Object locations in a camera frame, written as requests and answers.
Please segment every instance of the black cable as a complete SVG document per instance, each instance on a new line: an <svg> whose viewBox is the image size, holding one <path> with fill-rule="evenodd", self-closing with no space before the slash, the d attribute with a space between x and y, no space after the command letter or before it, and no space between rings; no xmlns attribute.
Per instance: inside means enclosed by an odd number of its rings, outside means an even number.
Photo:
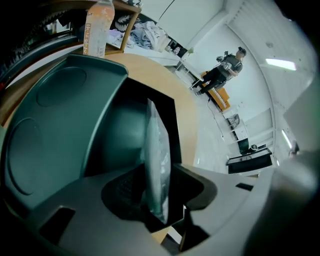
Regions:
<svg viewBox="0 0 320 256"><path fill-rule="evenodd" d="M160 21L161 17L165 14L165 12L168 10L168 8L173 4L174 1L175 1L175 0L173 0L173 1L169 4L169 6L164 10L164 12L162 13L162 15L161 15L160 18L159 18L159 21Z"/></svg>

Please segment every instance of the black pants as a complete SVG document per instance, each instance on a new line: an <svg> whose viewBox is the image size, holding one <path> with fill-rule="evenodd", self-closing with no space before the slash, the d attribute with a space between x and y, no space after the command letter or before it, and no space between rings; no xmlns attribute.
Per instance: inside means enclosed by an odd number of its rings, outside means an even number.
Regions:
<svg viewBox="0 0 320 256"><path fill-rule="evenodd" d="M198 81L193 87L200 86L208 81L210 81L210 83L200 90L201 94L204 94L207 91L211 90L213 87L224 83L226 81L226 78L223 74L220 73L219 69L215 67L203 76L203 81Z"/></svg>

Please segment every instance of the white ceiling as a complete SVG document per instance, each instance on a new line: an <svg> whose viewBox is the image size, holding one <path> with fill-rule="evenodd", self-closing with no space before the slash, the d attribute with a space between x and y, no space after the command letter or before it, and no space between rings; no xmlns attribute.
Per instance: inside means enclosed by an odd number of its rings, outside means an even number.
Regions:
<svg viewBox="0 0 320 256"><path fill-rule="evenodd" d="M283 114L309 86L317 69L316 54L299 27L286 19L272 0L227 0L228 26L239 36L259 64L273 103L272 121L276 158L288 156L281 136L294 139ZM272 67L266 59L292 61L297 70Z"/></svg>

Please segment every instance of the cap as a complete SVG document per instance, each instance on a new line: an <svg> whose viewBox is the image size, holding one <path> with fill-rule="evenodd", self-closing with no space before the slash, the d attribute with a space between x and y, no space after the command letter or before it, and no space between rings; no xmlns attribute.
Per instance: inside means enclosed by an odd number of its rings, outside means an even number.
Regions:
<svg viewBox="0 0 320 256"><path fill-rule="evenodd" d="M238 47L238 49L239 49L239 52L243 53L244 56L247 55L246 49L243 49L242 47Z"/></svg>

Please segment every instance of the ceiling light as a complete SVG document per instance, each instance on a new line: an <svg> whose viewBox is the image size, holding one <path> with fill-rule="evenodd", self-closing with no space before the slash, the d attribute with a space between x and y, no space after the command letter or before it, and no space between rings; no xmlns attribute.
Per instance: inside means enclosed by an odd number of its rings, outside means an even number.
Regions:
<svg viewBox="0 0 320 256"><path fill-rule="evenodd" d="M275 58L266 58L265 60L269 65L285 68L288 70L297 70L296 64L292 61L275 59Z"/></svg>
<svg viewBox="0 0 320 256"><path fill-rule="evenodd" d="M286 135L285 130L282 130L282 135L285 138L286 143L288 143L289 148L292 149L292 144L291 144L288 136Z"/></svg>

